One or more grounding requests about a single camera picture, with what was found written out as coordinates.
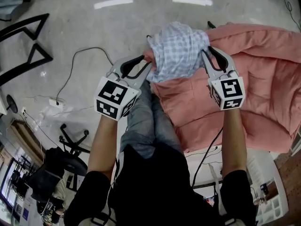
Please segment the plaid fabric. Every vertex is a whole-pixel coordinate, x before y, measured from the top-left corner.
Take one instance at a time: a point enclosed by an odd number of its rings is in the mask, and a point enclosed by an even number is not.
[[[204,67],[201,50],[208,52],[209,38],[202,30],[173,22],[147,40],[157,64],[157,69],[147,76],[150,82],[191,77],[198,68]]]

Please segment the wire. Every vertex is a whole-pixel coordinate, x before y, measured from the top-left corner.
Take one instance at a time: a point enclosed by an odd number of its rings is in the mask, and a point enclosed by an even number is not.
[[[47,203],[46,203],[46,205],[45,205],[45,207],[44,207],[44,210],[43,210],[43,212],[41,212],[41,214],[40,214],[40,215],[43,215],[43,214],[44,214],[44,212],[45,212],[45,209],[46,209],[46,207],[47,207],[47,204],[49,203],[49,200],[50,200],[50,198],[48,199],[48,201],[47,201]]]
[[[24,99],[33,99],[35,102],[37,102],[37,97],[41,98],[53,98],[53,96],[43,96],[43,95],[36,95],[36,96],[30,96],[30,97],[23,97]]]
[[[33,129],[29,126],[29,124],[27,123],[27,120],[26,120],[26,117],[25,117],[25,115],[24,115],[24,118],[21,116],[21,114],[19,114],[19,116],[22,118],[22,120],[25,122],[25,124],[29,127],[29,129],[32,131],[32,132],[34,132],[33,131]]]
[[[291,18],[292,20],[295,22],[295,24],[297,25],[298,29],[300,30],[301,32],[301,19],[299,19],[298,23],[294,20],[293,18],[293,15],[292,15],[292,10],[293,10],[293,7],[291,5],[290,2],[286,2],[286,0],[284,0],[284,3],[285,3],[285,6],[287,8],[287,10],[290,12],[290,15],[291,15]]]
[[[203,162],[204,162],[204,160],[205,160],[205,158],[206,158],[206,156],[207,156],[207,154],[208,154],[210,148],[212,147],[213,143],[215,142],[215,140],[216,140],[216,139],[219,137],[219,135],[221,134],[222,129],[220,130],[220,132],[216,135],[216,137],[215,137],[215,138],[213,139],[213,141],[211,142],[210,146],[208,147],[208,150],[207,150],[206,153],[205,153],[205,156],[203,157],[201,163],[199,164],[198,169],[197,169],[197,171],[196,171],[196,173],[194,174],[194,177],[193,177],[192,187],[193,187],[193,186],[195,185],[195,183],[196,183],[196,178],[197,178],[198,170],[201,168],[201,166],[202,166],[202,164],[203,164]]]
[[[219,162],[219,161],[212,161],[212,162],[208,162],[208,163],[203,163],[203,165],[210,164],[210,163],[222,163],[222,162]]]
[[[83,52],[83,51],[86,51],[86,50],[90,50],[90,49],[94,49],[94,48],[100,49],[101,51],[103,51],[103,52],[105,53],[105,55],[107,56],[108,61],[110,62],[110,64],[113,65],[113,63],[112,63],[112,61],[111,61],[111,59],[110,59],[108,53],[107,53],[103,48],[101,48],[101,47],[84,48],[84,49],[81,49],[81,50],[75,52],[75,54],[73,55],[73,59],[72,59],[72,66],[71,66],[70,75],[69,75],[69,77],[68,77],[66,83],[63,85],[63,87],[60,89],[60,91],[59,91],[59,92],[57,93],[57,95],[56,95],[56,104],[57,104],[57,105],[59,105],[59,103],[58,103],[58,101],[57,101],[58,96],[59,96],[59,94],[61,93],[61,91],[65,88],[65,86],[67,85],[67,83],[68,83],[68,81],[69,81],[69,79],[70,79],[70,77],[71,77],[71,75],[72,75],[73,65],[74,65],[74,58],[75,58],[75,56],[76,56],[78,53],[80,53],[80,52]]]
[[[253,189],[253,191],[254,191],[254,196],[256,197],[256,199],[258,199],[258,197],[257,197],[257,195],[256,195],[256,192],[255,192],[254,188],[252,188],[252,189]]]
[[[14,123],[15,117],[13,118],[12,122],[6,127],[6,137],[8,137],[8,128]]]
[[[25,114],[28,115],[30,118],[32,118],[25,110],[24,110],[23,113],[25,113]],[[32,120],[37,124],[37,126],[38,126],[39,129],[44,133],[44,135],[45,135],[50,141],[52,141],[56,146],[58,146],[57,143],[55,143],[53,140],[50,139],[49,136],[47,136],[47,134],[41,129],[41,127],[38,125],[38,123],[37,123],[33,118],[32,118]]]
[[[8,137],[6,137],[6,140],[13,146],[13,148],[15,148],[16,152],[18,152],[18,149],[14,146],[14,144],[11,143]]]
[[[217,153],[211,154],[211,155],[209,155],[209,156],[216,155],[216,154],[220,153],[221,151],[222,151],[222,150],[220,150],[220,151],[219,151],[219,152],[217,152]]]
[[[59,114],[66,114],[66,113],[72,113],[72,112],[80,112],[80,111],[83,111],[83,110],[87,110],[87,109],[91,109],[93,106],[90,106],[90,107],[87,107],[87,108],[81,108],[79,110],[76,110],[76,111],[65,111],[65,112],[59,112],[59,113],[56,113],[54,115],[52,115],[52,117],[56,116],[56,115],[59,115]]]
[[[201,154],[205,154],[205,153],[194,153],[194,154],[190,154],[190,155],[185,156],[185,157],[187,158],[187,157],[190,157],[190,156],[193,156],[193,155],[198,155],[198,154],[201,155]]]

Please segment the black cable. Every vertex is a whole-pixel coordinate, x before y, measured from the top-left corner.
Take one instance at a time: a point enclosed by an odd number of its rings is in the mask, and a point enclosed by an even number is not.
[[[193,155],[198,155],[198,154],[201,155],[201,154],[205,154],[205,153],[194,153],[194,154],[190,154],[190,155],[185,156],[185,157],[187,158],[187,157],[190,157],[190,156],[193,156]]]
[[[110,64],[113,66],[113,63],[112,63],[112,61],[111,61],[109,55],[108,55],[107,52],[106,52],[103,48],[101,48],[101,47],[84,48],[84,49],[81,49],[81,50],[75,52],[75,54],[73,55],[73,59],[72,59],[72,66],[71,66],[70,75],[69,75],[69,77],[68,77],[66,83],[63,85],[63,87],[60,89],[60,91],[59,91],[59,92],[57,93],[57,95],[56,95],[56,104],[57,104],[57,105],[59,105],[59,103],[58,103],[58,101],[57,101],[58,96],[59,96],[59,94],[61,93],[61,91],[65,88],[65,86],[67,85],[67,83],[68,83],[68,81],[69,81],[69,79],[70,79],[70,77],[71,77],[71,75],[72,75],[72,70],[73,70],[73,64],[74,64],[74,58],[75,58],[75,56],[76,56],[78,53],[80,53],[80,52],[83,52],[83,51],[86,51],[86,50],[90,50],[90,49],[94,49],[94,48],[100,49],[101,51],[103,51],[104,54],[107,56],[108,61],[110,62]]]
[[[256,192],[255,192],[254,188],[252,188],[252,189],[253,189],[253,191],[254,191],[254,196],[256,197],[256,199],[258,199],[258,197],[257,197],[257,195],[256,195]]]
[[[37,124],[37,126],[39,127],[39,129],[44,133],[44,135],[45,136],[47,136],[47,134],[41,129],[41,127],[38,125],[38,123],[24,110],[24,113],[26,114],[26,115],[28,115],[36,124]],[[52,141],[56,146],[58,146],[57,145],[57,143],[55,143],[53,140],[51,140],[50,139],[50,137],[49,136],[47,136],[47,138],[50,140],[50,141]]]
[[[292,20],[295,22],[295,24],[297,25],[298,29],[299,29],[300,32],[301,32],[301,20],[299,20],[299,23],[297,23],[297,22],[294,20],[293,15],[292,15],[292,10],[293,10],[293,8],[292,8],[291,3],[290,3],[290,2],[286,2],[286,0],[284,0],[284,3],[285,3],[285,6],[286,6],[287,10],[290,12],[290,15],[291,15]]]
[[[111,220],[114,224],[117,224],[117,222],[114,219],[112,219],[111,217],[109,217],[109,220]]]
[[[3,21],[3,22],[10,22],[11,19],[2,19],[2,18],[0,18],[0,21]]]
[[[196,178],[197,178],[198,170],[201,168],[201,166],[202,166],[202,164],[203,164],[203,162],[204,162],[204,160],[205,160],[205,158],[206,158],[206,156],[207,156],[207,154],[208,154],[210,148],[212,147],[213,143],[215,142],[215,140],[216,140],[216,139],[219,137],[219,135],[221,134],[222,129],[220,130],[220,132],[216,135],[216,137],[215,137],[215,138],[213,139],[213,141],[211,142],[211,144],[210,144],[208,150],[207,150],[206,153],[205,153],[205,156],[203,157],[201,163],[199,164],[198,169],[197,169],[197,171],[196,171],[196,173],[194,174],[194,177],[193,177],[192,187],[193,187],[194,184],[196,183]]]
[[[217,195],[215,186],[216,186],[216,183],[214,183],[214,198],[215,198],[215,195]]]

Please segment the black shirt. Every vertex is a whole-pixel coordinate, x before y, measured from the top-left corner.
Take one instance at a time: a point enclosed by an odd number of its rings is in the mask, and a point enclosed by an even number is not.
[[[58,209],[63,209],[63,200],[50,197],[49,202],[46,204],[46,208],[44,213],[42,214],[42,220],[47,223],[57,224],[60,215],[58,215],[55,211]]]
[[[124,150],[124,165],[109,206],[115,210],[117,225],[222,225],[217,203],[211,207],[190,186],[185,157],[166,145],[156,145],[153,156],[142,158],[131,146]],[[97,217],[104,208],[110,188],[100,172],[89,172],[64,218],[66,226],[77,226]],[[247,226],[255,225],[255,206],[246,172],[229,173],[221,187],[228,214]]]

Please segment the black chair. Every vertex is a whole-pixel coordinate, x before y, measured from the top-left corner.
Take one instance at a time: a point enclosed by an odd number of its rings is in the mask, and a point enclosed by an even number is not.
[[[66,127],[67,127],[66,124],[63,124],[63,125],[61,125],[60,129],[61,129],[61,132],[63,133],[64,137],[66,138],[67,142],[65,142],[65,139],[63,138],[63,136],[59,137],[60,143],[63,144],[65,151],[66,151],[65,146],[68,146],[71,148],[70,153],[71,154],[74,153],[74,155],[76,155],[76,156],[78,156],[81,152],[90,153],[89,150],[79,146],[79,144],[81,144],[83,142],[83,140],[85,140],[86,137],[89,135],[89,131],[84,130],[84,136],[79,141],[73,142],[64,130],[64,129],[66,129]]]
[[[28,190],[28,185],[26,185],[25,178],[26,178],[26,175],[25,175],[25,177],[20,178],[16,184],[16,192],[17,192],[18,196],[22,199],[25,198],[27,190]]]
[[[85,176],[87,165],[76,155],[59,147],[47,150],[45,163],[26,182],[32,188],[32,198],[46,203],[63,178],[64,170]]]

